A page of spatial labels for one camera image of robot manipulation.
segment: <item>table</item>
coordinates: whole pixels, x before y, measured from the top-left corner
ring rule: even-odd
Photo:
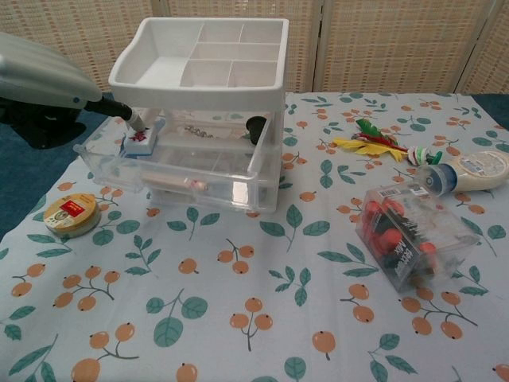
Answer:
[[[508,188],[444,197],[480,244],[442,288],[398,294],[354,227],[367,189],[414,169],[330,146],[360,117],[445,160],[508,152],[509,134],[462,95],[286,103],[272,215],[152,205],[74,161],[0,244],[0,380],[509,380]],[[122,124],[103,125],[98,142],[115,147]],[[72,192],[94,193],[103,217],[59,240],[41,212]]]

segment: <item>woven screen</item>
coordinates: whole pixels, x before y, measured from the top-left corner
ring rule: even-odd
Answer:
[[[452,92],[491,0],[332,0],[316,90]]]
[[[311,91],[321,1],[315,0],[167,0],[174,17],[287,18],[286,90]]]
[[[467,93],[509,92],[509,1],[495,17],[464,87]]]
[[[113,63],[151,14],[150,0],[9,0],[0,30],[58,49],[107,90]]]

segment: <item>yellow feather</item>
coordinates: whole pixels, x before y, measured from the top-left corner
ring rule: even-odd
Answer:
[[[360,155],[376,155],[383,153],[390,153],[396,162],[403,160],[403,155],[406,153],[398,149],[393,149],[389,146],[380,143],[360,141],[356,139],[334,138],[333,142],[344,149],[357,149],[356,154]]]

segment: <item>white bottle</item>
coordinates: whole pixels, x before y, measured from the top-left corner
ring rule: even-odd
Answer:
[[[461,155],[448,163],[421,166],[415,177],[437,195],[492,189],[509,178],[509,155],[499,151]]]

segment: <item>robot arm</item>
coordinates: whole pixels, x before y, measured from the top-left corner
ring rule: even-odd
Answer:
[[[85,73],[59,52],[0,32],[0,123],[31,147],[60,146],[80,135],[81,109],[119,116],[136,131],[145,125],[127,105],[106,99]]]

